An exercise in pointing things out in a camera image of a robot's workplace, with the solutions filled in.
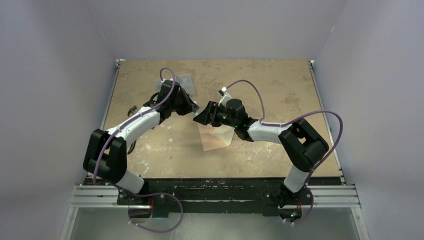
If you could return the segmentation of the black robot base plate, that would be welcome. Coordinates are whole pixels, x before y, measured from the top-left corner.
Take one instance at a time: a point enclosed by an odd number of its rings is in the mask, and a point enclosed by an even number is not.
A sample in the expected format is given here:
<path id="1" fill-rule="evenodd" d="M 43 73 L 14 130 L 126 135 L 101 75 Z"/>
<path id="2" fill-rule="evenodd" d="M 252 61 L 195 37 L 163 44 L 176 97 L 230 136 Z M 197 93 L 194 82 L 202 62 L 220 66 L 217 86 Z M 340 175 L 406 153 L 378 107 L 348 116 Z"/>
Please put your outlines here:
<path id="1" fill-rule="evenodd" d="M 298 219 L 312 204 L 311 190 L 292 193 L 282 177 L 248 178 L 148 178 L 146 194 L 134 196 L 118 190 L 116 205 L 146 207 L 154 218 L 169 214 L 260 214 L 264 217 Z"/>

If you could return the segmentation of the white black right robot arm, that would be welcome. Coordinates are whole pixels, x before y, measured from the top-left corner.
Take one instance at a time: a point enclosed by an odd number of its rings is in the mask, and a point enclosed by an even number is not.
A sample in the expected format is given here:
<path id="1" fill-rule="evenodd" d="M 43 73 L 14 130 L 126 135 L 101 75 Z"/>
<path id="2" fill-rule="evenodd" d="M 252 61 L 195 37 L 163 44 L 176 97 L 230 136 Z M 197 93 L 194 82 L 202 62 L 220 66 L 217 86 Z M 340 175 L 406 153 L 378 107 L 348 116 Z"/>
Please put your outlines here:
<path id="1" fill-rule="evenodd" d="M 300 198 L 313 167 L 329 151 L 324 138 L 303 118 L 292 123 L 261 123 L 250 117 L 239 99 L 230 99 L 226 105 L 210 101 L 198 113 L 194 122 L 201 125 L 232 127 L 243 141 L 270 142 L 280 144 L 288 155 L 292 166 L 281 185 L 280 196 L 288 204 Z"/>

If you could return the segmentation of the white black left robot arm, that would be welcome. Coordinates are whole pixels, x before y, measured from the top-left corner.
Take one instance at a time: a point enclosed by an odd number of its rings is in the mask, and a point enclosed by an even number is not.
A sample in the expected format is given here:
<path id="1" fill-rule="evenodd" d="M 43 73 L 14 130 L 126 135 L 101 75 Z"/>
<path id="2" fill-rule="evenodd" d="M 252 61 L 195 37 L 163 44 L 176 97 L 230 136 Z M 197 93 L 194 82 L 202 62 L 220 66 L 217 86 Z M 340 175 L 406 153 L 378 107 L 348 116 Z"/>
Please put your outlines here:
<path id="1" fill-rule="evenodd" d="M 198 109 L 199 106 L 178 82 L 163 81 L 159 92 L 153 94 L 138 112 L 115 127 L 96 129 L 91 133 L 83 169 L 93 175 L 94 181 L 101 178 L 129 191 L 130 199 L 136 204 L 146 203 L 149 191 L 145 180 L 128 170 L 128 148 L 172 113 L 185 116 Z"/>

